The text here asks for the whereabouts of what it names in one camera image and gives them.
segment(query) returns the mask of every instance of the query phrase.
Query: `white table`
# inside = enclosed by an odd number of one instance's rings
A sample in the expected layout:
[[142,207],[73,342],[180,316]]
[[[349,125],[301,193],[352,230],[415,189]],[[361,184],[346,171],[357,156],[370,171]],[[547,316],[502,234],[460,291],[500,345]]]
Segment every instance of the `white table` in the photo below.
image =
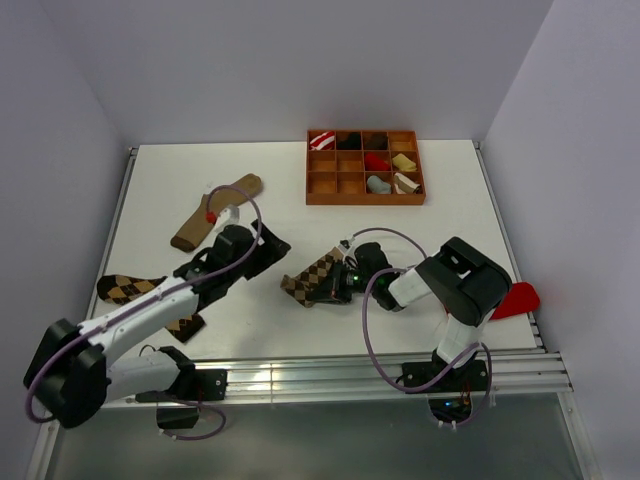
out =
[[[201,312],[207,326],[181,344],[164,329],[146,339],[174,345],[191,358],[273,359],[360,355],[360,299],[352,305],[305,309],[279,288],[340,239],[371,226],[400,230],[435,252],[457,235],[502,265],[513,277],[508,251],[471,141],[420,141],[427,202],[421,207],[305,205],[305,143],[144,145],[140,147],[111,245],[105,273],[137,277],[170,274],[192,255],[169,240],[198,205],[204,187],[259,175],[256,198],[265,224],[292,246],[262,275],[239,281],[228,295]],[[255,215],[241,207],[241,222]],[[202,247],[212,243],[213,236]],[[415,249],[390,234],[368,234],[382,244],[394,266],[420,260]],[[98,301],[94,316],[114,307]],[[370,331],[379,353],[427,352],[444,332],[446,316],[435,297],[391,314],[370,304]],[[483,341],[492,350],[536,348],[526,315],[490,322]],[[138,354],[139,347],[126,356]]]

